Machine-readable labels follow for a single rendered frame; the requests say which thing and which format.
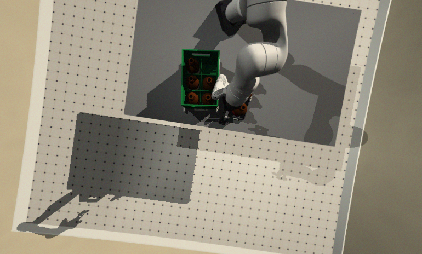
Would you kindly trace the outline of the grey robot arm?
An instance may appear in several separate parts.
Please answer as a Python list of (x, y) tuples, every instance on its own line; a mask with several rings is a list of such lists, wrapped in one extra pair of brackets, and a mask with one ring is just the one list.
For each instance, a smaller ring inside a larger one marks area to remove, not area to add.
[(288, 55), (286, 5), (287, 0), (232, 0), (228, 4), (227, 20), (236, 23), (246, 19), (248, 26), (261, 30), (265, 42), (249, 43), (239, 51), (235, 76), (229, 84), (220, 74), (212, 99), (225, 96), (228, 104), (241, 106), (257, 88), (259, 77), (281, 70)]

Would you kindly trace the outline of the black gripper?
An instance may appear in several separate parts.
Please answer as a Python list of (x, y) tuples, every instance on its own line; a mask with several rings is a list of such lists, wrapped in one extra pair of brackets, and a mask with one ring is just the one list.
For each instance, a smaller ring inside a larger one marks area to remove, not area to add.
[[(224, 105), (223, 105), (223, 109), (221, 111), (221, 116), (220, 116), (220, 118), (218, 120), (218, 123), (219, 124), (222, 124), (222, 125), (225, 125), (226, 122), (230, 118), (231, 112), (233, 110), (239, 109), (242, 105), (241, 106), (238, 106), (238, 107), (232, 106), (232, 105), (230, 105), (230, 104), (227, 103), (227, 101), (225, 100), (225, 97), (224, 96), (222, 98), (222, 101), (223, 101), (223, 104)], [(223, 111), (225, 111), (225, 113)]]

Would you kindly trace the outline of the brown bottle with red label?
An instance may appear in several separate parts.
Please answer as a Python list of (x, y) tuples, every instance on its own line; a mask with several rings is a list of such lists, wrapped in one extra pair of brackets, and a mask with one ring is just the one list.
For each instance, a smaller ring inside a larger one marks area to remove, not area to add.
[(232, 113), (235, 116), (242, 116), (247, 112), (247, 105), (244, 103), (239, 109), (233, 110)]
[(215, 101), (214, 99), (212, 99), (211, 93), (203, 94), (201, 100), (203, 105), (213, 105)]

